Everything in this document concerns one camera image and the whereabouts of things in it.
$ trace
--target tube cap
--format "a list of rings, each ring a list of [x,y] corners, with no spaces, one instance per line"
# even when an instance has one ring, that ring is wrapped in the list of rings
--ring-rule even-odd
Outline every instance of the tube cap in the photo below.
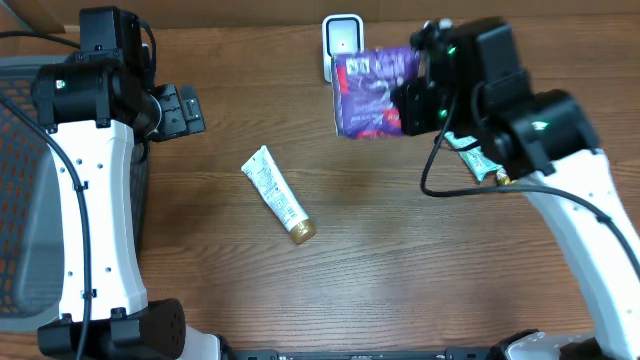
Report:
[[[293,239],[293,242],[300,245],[303,242],[311,239],[316,234],[316,226],[313,225],[311,220],[303,220],[298,225],[291,228],[289,235]]]

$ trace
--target purple box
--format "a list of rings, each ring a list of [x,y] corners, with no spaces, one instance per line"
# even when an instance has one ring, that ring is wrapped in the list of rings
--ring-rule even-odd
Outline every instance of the purple box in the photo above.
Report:
[[[338,136],[402,136],[391,92],[416,78],[419,68],[420,55],[409,46],[335,55],[331,71]]]

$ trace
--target wooden table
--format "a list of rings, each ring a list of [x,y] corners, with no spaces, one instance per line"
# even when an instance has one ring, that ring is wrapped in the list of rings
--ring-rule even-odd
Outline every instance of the wooden table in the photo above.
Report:
[[[581,100],[640,224],[640,16],[509,21],[535,89]],[[421,25],[369,24],[367,46],[406,44]],[[140,260],[150,299],[180,299],[192,326],[238,349],[418,350],[490,345],[531,327],[592,329],[553,236],[523,196],[423,196],[433,135],[336,138],[319,25],[155,33],[157,83],[195,84],[208,129],[152,145]],[[18,51],[69,49],[24,39]],[[303,246],[240,172],[263,144],[317,225]],[[430,181],[473,183],[448,151]],[[5,334],[0,354],[37,357],[35,343]]]

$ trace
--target plastic basket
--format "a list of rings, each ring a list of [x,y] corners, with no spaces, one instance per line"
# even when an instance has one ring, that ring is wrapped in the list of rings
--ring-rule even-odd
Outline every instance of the plastic basket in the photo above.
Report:
[[[0,59],[0,92],[35,121],[31,83],[40,66],[60,56]],[[134,149],[134,158],[142,149]],[[136,249],[149,162],[131,165],[131,212]],[[60,195],[47,145],[0,105],[0,331],[32,331],[58,316],[64,248]]]

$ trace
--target tube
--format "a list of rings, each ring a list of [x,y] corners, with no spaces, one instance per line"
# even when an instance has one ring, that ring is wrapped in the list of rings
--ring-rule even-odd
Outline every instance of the tube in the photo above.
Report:
[[[302,244],[316,234],[315,225],[296,200],[265,145],[242,165],[242,172],[249,177],[296,244]]]

